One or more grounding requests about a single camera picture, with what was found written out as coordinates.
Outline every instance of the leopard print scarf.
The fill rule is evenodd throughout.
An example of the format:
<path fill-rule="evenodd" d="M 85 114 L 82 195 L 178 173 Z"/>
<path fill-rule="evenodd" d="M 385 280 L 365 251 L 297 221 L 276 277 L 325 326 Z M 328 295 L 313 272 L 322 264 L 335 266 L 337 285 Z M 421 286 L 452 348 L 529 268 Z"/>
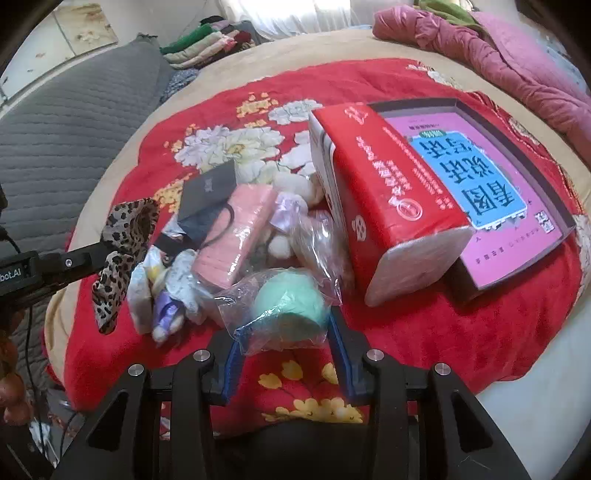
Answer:
<path fill-rule="evenodd" d="M 115 330 L 131 272 L 148 251 L 158 213 L 158 203 L 146 198 L 115 205 L 107 218 L 100 239 L 116 250 L 107 256 L 105 267 L 92 286 L 95 319 L 101 333 Z"/>

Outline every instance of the beige blanket edge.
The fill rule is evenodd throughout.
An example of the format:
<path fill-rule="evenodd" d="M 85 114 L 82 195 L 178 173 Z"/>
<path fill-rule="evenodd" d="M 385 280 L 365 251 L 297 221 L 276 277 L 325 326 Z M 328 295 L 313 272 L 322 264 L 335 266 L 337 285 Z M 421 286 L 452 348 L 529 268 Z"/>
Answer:
<path fill-rule="evenodd" d="M 203 69 L 191 85 L 152 113 L 129 139 L 86 202 L 76 225 L 70 249 L 84 247 L 99 240 L 117 188 L 123 178 L 137 165 L 141 141 L 160 121 L 224 90 L 234 89 L 287 70 L 338 60 L 397 57 L 422 61 L 444 77 L 452 77 L 464 90 L 479 90 L 487 94 L 543 142 L 550 154 L 573 179 L 581 201 L 587 211 L 591 211 L 591 173 L 559 134 L 517 100 L 469 68 L 437 53 L 379 41 L 369 30 L 342 30 L 302 35 L 263 44 Z M 66 348 L 72 331 L 79 288 L 80 282 L 76 282 L 54 295 L 46 314 L 44 334 L 47 353 L 54 373 L 62 382 Z"/>

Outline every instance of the black cord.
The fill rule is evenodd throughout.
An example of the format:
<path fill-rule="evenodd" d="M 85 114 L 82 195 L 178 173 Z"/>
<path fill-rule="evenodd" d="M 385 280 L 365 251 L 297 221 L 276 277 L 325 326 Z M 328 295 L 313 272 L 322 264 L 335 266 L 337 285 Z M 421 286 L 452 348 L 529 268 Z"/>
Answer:
<path fill-rule="evenodd" d="M 0 241 L 6 240 L 10 242 L 12 247 L 17 251 L 17 254 L 21 253 L 21 249 L 17 243 L 8 235 L 8 232 L 4 227 L 0 226 Z M 27 339 L 25 340 L 25 365 L 27 367 L 27 374 L 29 375 L 29 381 L 31 382 L 31 389 L 33 390 L 33 402 L 35 416 L 37 417 L 37 425 L 39 427 L 39 440 L 41 442 L 41 452 L 43 456 L 46 456 L 45 452 L 45 441 L 43 440 L 43 425 L 41 424 L 41 409 L 39 407 L 39 397 L 37 395 L 37 386 L 33 381 L 33 375 L 31 374 L 31 364 L 29 363 L 29 343 L 31 341 L 31 328 L 33 327 L 33 307 L 29 307 L 29 324 L 27 325 Z"/>
<path fill-rule="evenodd" d="M 234 213 L 234 209 L 232 208 L 232 205 L 227 203 L 224 205 L 224 208 L 230 213 L 230 221 L 228 222 L 228 226 L 224 230 L 222 230 L 221 233 L 219 233 L 215 237 L 213 237 L 211 240 L 209 240 L 205 243 L 202 243 L 201 246 L 199 247 L 200 249 L 205 248 L 205 247 L 209 247 L 209 245 L 211 245 L 212 243 L 220 240 L 220 238 L 223 237 L 224 235 L 226 235 L 227 231 L 230 230 L 230 228 L 234 224 L 234 217 L 236 215 Z"/>
<path fill-rule="evenodd" d="M 34 411 L 37 417 L 37 425 L 39 426 L 39 439 L 41 440 L 41 453 L 43 456 L 45 452 L 45 442 L 43 440 L 43 427 L 41 425 L 41 408 L 39 406 L 39 397 L 37 395 L 37 386 L 33 381 L 33 375 L 31 373 L 31 364 L 29 363 L 29 342 L 31 340 L 31 328 L 33 326 L 33 307 L 29 307 L 29 324 L 27 325 L 27 339 L 25 340 L 25 365 L 27 366 L 27 374 L 29 375 L 29 381 L 31 382 L 31 389 L 33 390 L 33 401 Z"/>
<path fill-rule="evenodd" d="M 2 240 L 10 242 L 12 247 L 17 251 L 17 254 L 21 253 L 21 249 L 18 247 L 17 243 L 10 237 L 10 235 L 8 235 L 6 229 L 3 226 L 0 226 L 0 241 Z"/>
<path fill-rule="evenodd" d="M 72 416 L 68 419 L 68 421 L 66 422 L 66 426 L 64 426 L 64 430 L 61 433 L 61 441 L 60 441 L 60 461 L 64 456 L 64 441 L 66 439 L 66 433 L 68 432 L 68 428 L 70 428 L 70 423 L 72 423 L 72 420 L 74 420 L 76 418 L 76 415 L 78 415 L 79 412 L 75 411 Z"/>

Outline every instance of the mint green ball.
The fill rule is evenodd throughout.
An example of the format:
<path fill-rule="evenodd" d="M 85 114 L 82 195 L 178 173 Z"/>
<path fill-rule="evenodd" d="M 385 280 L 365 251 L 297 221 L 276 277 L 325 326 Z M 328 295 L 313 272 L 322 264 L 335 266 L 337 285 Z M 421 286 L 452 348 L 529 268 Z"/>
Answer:
<path fill-rule="evenodd" d="M 322 333 L 327 315 L 328 307 L 312 276 L 290 270 L 267 280 L 252 306 L 253 328 L 277 330 L 287 342 Z"/>

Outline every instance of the metal screw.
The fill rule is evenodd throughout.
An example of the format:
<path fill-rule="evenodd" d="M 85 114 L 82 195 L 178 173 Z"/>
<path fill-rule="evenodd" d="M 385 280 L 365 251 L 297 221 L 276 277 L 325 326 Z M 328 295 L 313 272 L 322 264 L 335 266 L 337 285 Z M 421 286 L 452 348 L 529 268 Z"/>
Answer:
<path fill-rule="evenodd" d="M 140 364 L 133 364 L 131 367 L 128 368 L 127 373 L 132 377 L 138 377 L 142 373 L 144 373 L 144 366 Z"/>
<path fill-rule="evenodd" d="M 452 373 L 452 368 L 448 364 L 437 364 L 435 365 L 435 371 L 442 376 L 449 375 Z"/>
<path fill-rule="evenodd" d="M 378 350 L 377 348 L 372 348 L 370 351 L 366 353 L 366 355 L 371 361 L 374 362 L 379 362 L 380 360 L 384 359 L 384 352 Z"/>
<path fill-rule="evenodd" d="M 204 362 L 205 360 L 209 359 L 212 354 L 210 354 L 207 350 L 197 350 L 193 354 L 193 360 L 196 362 Z"/>

